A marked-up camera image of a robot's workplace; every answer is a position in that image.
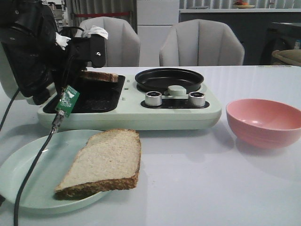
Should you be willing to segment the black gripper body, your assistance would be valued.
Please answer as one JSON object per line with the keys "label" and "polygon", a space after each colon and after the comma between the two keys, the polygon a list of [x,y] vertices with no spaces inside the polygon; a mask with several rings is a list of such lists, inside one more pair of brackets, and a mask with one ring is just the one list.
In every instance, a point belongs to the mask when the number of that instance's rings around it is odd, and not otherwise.
{"label": "black gripper body", "polygon": [[106,64],[105,38],[100,35],[90,37],[66,37],[56,35],[59,53],[56,57],[56,69],[72,67],[75,70],[86,67],[101,68]]}

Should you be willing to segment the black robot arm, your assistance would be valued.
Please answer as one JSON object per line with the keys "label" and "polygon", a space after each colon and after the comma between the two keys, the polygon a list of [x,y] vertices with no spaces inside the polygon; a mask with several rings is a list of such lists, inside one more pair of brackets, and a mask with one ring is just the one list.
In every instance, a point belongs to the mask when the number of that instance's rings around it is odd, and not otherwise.
{"label": "black robot arm", "polygon": [[88,62],[96,68],[106,63],[104,37],[65,35],[40,0],[1,1],[0,46],[16,88],[34,105],[74,85]]}

